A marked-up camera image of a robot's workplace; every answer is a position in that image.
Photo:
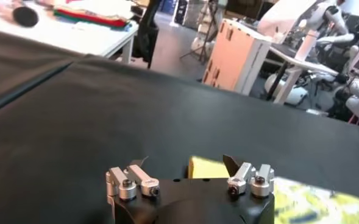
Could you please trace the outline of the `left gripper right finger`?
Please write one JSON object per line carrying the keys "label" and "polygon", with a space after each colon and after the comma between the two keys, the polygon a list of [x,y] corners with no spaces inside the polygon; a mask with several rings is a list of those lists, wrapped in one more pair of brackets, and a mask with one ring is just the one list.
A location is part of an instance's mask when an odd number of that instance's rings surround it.
{"label": "left gripper right finger", "polygon": [[228,194],[236,197],[249,192],[258,198],[265,198],[274,192],[274,169],[262,164],[257,170],[251,163],[238,164],[231,156],[223,155],[223,163],[229,173],[227,179]]}

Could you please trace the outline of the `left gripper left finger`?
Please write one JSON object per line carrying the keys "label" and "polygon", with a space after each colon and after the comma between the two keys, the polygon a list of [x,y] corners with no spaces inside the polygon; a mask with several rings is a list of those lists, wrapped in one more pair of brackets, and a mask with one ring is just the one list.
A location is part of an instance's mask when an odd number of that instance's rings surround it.
{"label": "left gripper left finger", "polygon": [[145,160],[136,159],[122,170],[120,167],[112,167],[105,173],[107,188],[107,203],[114,204],[115,197],[122,201],[130,201],[137,197],[137,190],[142,196],[157,198],[160,195],[160,182],[150,177],[141,167]]}

